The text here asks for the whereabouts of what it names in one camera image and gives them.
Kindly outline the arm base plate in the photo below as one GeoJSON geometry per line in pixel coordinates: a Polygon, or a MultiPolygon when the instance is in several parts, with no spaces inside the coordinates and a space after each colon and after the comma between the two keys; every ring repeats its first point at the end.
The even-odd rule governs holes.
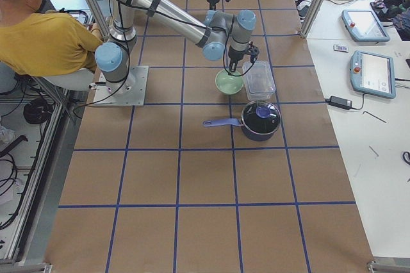
{"type": "Polygon", "coordinates": [[[145,102],[148,73],[148,65],[133,66],[129,70],[126,82],[122,84],[122,82],[107,82],[105,75],[101,72],[99,82],[105,82],[105,84],[96,86],[93,103],[90,104],[90,106],[143,106],[145,102]]]}

